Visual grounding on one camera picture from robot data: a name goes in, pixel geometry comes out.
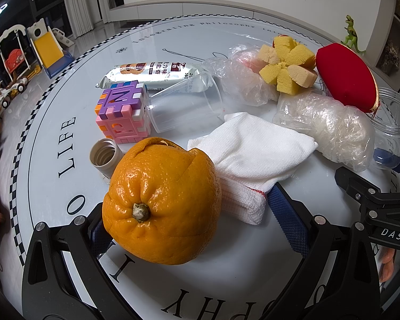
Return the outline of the person's right hand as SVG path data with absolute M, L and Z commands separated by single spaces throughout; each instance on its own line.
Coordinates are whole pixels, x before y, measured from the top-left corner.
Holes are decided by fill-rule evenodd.
M 383 247 L 381 250 L 380 261 L 382 263 L 381 269 L 379 271 L 379 281 L 381 283 L 389 280 L 394 273 L 395 249 Z

